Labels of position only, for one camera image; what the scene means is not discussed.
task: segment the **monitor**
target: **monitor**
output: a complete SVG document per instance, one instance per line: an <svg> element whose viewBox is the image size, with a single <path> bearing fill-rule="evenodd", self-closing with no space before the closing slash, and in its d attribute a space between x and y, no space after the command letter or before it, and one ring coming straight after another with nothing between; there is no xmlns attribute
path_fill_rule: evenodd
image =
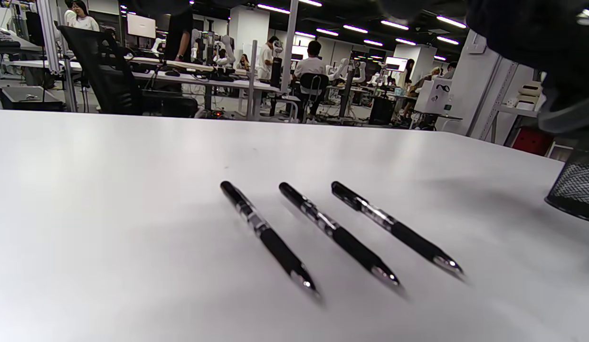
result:
<svg viewBox="0 0 589 342"><path fill-rule="evenodd" d="M128 13L128 34L155 38L155 20Z"/></svg>
<svg viewBox="0 0 589 342"><path fill-rule="evenodd" d="M407 61L406 58L388 57L385 60L385 69L404 72L407 67Z"/></svg>
<svg viewBox="0 0 589 342"><path fill-rule="evenodd" d="M302 60L309 58L309 55L307 54L307 46L293 46L292 54L293 56L303 57L301 58Z"/></svg>

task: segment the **black shirt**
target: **black shirt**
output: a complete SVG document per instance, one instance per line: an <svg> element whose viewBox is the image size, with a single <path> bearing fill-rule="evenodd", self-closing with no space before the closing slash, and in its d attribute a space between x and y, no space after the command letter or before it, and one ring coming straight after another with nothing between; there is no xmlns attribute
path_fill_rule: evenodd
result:
<svg viewBox="0 0 589 342"><path fill-rule="evenodd" d="M188 32L191 35L191 31L193 31L193 11L191 9L187 9L179 15L170 16L170 26L166 37L166 52L164 52L164 57L167 60L173 61L177 59L182 33ZM191 39L182 60L191 62Z"/></svg>

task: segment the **black office chair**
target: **black office chair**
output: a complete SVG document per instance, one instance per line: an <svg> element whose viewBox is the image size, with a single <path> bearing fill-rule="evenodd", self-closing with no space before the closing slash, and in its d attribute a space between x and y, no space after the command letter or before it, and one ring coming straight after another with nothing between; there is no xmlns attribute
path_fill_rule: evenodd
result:
<svg viewBox="0 0 589 342"><path fill-rule="evenodd" d="M308 104L312 103L312 109L318 110L321 96L329 85L329 77L327 75L320 74L303 74L299 80L301 83L301 100L303 101L303 110L299 113L299 120L301 123L305 123L307 117L305 111L307 110Z"/></svg>
<svg viewBox="0 0 589 342"><path fill-rule="evenodd" d="M162 114L193 117L197 101L180 93L140 89L123 57L123 50L108 32L58 26L90 82L103 113L142 115L150 104L163 104Z"/></svg>

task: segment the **black pen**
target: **black pen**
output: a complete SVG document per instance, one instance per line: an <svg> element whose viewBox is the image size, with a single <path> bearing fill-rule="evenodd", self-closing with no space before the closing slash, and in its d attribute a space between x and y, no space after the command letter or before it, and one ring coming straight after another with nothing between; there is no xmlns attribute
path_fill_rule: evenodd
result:
<svg viewBox="0 0 589 342"><path fill-rule="evenodd" d="M222 182L220 187L229 201L236 206L236 210L242 215L249 227L255 230L256 236L273 254L284 271L286 271L286 274L297 285L319 297L316 285L314 285L312 277L307 272L303 262L286 246L286 243L277 235L269 223L257 212L255 206L231 182Z"/></svg>
<svg viewBox="0 0 589 342"><path fill-rule="evenodd" d="M353 210L364 213L370 219L375 221L375 223L383 227L386 231L390 232L393 236L405 243L408 247L411 247L414 251L419 253L419 255L423 256L430 262L454 273L464 273L459 264L444 253L444 251L438 246L427 241L403 223L388 215L388 213L373 206L364 199L364 197L351 191L345 185L340 182L333 182L332 193L338 199L344 201L348 206L353 208Z"/></svg>
<svg viewBox="0 0 589 342"><path fill-rule="evenodd" d="M281 183L280 191L288 200L290 200L299 210L305 214L318 228L320 228L329 238L332 238L337 245L356 259L362 267L372 273L380 281L390 285L398 286L399 281L394 272L390 270L385 263L373 251L364 246L345 228L341 227L331 217L322 213L315 204L308 198L297 192L288 183Z"/></svg>

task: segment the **black mesh cup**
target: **black mesh cup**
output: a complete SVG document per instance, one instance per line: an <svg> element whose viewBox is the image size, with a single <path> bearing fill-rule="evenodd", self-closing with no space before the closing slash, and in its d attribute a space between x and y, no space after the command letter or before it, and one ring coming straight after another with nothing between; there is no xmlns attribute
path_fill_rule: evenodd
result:
<svg viewBox="0 0 589 342"><path fill-rule="evenodd" d="M546 202L589 221L589 139L577 143Z"/></svg>

